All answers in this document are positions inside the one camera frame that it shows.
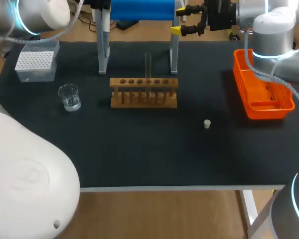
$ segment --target small white cap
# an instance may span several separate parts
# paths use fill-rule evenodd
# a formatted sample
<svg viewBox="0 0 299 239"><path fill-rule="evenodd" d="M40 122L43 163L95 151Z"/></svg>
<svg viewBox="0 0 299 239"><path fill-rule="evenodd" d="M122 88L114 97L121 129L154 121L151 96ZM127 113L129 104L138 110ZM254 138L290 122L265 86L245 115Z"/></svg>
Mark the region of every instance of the small white cap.
<svg viewBox="0 0 299 239"><path fill-rule="evenodd" d="M205 128L209 128L209 127L210 127L210 124L211 124L211 121L210 121L209 119L206 119L206 120L204 121L204 127L205 127Z"/></svg>

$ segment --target metal stand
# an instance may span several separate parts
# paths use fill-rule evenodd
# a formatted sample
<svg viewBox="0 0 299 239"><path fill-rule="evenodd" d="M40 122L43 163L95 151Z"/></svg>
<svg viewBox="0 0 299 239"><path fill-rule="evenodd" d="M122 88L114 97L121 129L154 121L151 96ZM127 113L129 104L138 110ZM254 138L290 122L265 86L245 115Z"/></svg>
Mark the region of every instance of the metal stand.
<svg viewBox="0 0 299 239"><path fill-rule="evenodd" d="M98 42L99 74L105 75L110 57L108 38L103 33L102 11L95 10L96 38Z"/></svg>
<svg viewBox="0 0 299 239"><path fill-rule="evenodd" d="M175 0L175 10L181 8L182 0ZM99 74L106 74L107 64L110 57L110 48L108 37L103 32L102 11L95 11L96 36L98 43L98 58L99 58ZM172 26L180 25L180 17L174 16ZM170 72L177 74L177 59L178 59L178 43L179 36L172 34L170 39L169 56L170 56Z"/></svg>
<svg viewBox="0 0 299 239"><path fill-rule="evenodd" d="M181 8L181 0L175 0L175 10ZM172 26L180 25L180 17L174 16ZM177 60L178 60L178 43L179 36L172 34L170 38L169 59L170 59L170 73L177 74Z"/></svg>
<svg viewBox="0 0 299 239"><path fill-rule="evenodd" d="M271 206L278 193L278 191L274 193L258 215L252 190L240 191L248 227L248 239L261 239L263 238L263 235L269 231L272 232L274 239L277 238L276 233L273 231L271 222Z"/></svg>

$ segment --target orange plastic tray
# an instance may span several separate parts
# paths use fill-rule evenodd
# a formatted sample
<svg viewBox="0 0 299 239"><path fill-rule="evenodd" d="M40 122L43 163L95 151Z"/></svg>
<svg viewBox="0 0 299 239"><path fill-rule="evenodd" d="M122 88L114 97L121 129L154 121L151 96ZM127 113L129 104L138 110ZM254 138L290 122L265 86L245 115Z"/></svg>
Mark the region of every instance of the orange plastic tray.
<svg viewBox="0 0 299 239"><path fill-rule="evenodd" d="M248 50L253 64L253 50ZM249 69L244 49L234 52L234 75L247 116L253 120L283 119L295 109L292 92L284 85L258 79Z"/></svg>

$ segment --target black table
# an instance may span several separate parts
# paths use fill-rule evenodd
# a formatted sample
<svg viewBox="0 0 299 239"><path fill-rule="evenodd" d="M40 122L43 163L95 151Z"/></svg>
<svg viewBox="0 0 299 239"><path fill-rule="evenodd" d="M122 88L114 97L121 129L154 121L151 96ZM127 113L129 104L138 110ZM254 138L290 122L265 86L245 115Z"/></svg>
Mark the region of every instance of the black table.
<svg viewBox="0 0 299 239"><path fill-rule="evenodd" d="M70 157L82 188L284 185L299 171L299 103L284 120L248 119L232 70L233 51L242 47L181 42L178 108L139 110L110 108L109 78L144 77L147 52L153 77L174 77L168 43L112 43L104 76L96 43L61 43L52 83L18 80L18 46L0 76L0 103ZM79 87L77 112L67 113L58 97L65 83Z"/></svg>

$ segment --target blue cylinder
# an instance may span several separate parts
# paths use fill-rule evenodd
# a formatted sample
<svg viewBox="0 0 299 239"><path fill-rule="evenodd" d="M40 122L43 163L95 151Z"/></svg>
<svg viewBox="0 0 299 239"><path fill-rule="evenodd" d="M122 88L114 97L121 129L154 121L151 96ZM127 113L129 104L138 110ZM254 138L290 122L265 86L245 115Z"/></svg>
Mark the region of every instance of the blue cylinder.
<svg viewBox="0 0 299 239"><path fill-rule="evenodd" d="M174 0L112 0L112 20L173 20Z"/></svg>

